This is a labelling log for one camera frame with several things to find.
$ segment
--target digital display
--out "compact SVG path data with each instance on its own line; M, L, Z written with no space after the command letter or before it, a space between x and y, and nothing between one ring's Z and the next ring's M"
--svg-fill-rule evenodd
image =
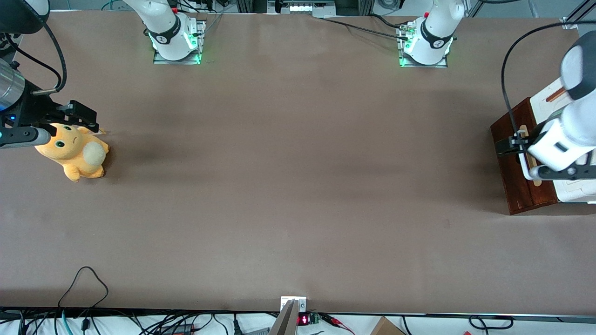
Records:
M310 313L300 313L298 316L298 320L296 322L297 325L309 325L311 324L311 316Z

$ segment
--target yellow stuffed animal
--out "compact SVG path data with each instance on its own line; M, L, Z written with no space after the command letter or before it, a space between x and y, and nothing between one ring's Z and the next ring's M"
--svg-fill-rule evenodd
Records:
M78 182L80 177L101 178L104 176L105 154L110 147L97 137L90 135L85 127L52 123L56 127L56 136L49 143L35 148L45 157L64 167L64 174L70 180Z

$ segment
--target mounting plate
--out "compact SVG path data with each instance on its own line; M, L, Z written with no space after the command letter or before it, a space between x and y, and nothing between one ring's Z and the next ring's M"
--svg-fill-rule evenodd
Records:
M294 297L294 296L283 296L280 300L280 311L284 309L285 304L288 300L298 300L300 303L300 313L306 312L306 297Z

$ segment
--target red wire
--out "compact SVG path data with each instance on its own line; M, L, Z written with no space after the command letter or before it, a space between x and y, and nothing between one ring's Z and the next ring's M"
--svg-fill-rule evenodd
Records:
M349 331L350 333L352 333L352 335L356 335L350 328L348 328L346 325L342 324L339 326L341 329L345 329L347 331Z
M335 325L337 325L338 327L340 327L341 329L347 330L350 333L352 333L352 335L356 335L348 326L344 325L341 321L339 321L338 319L331 317L331 322L333 322Z

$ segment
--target blue cable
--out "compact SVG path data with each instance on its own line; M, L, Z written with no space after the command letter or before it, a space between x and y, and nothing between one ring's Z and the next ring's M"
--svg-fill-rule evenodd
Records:
M66 332L69 335L74 335L73 332L70 330L69 324L66 322L66 314L62 311L62 322L64 323L64 328L66 328Z

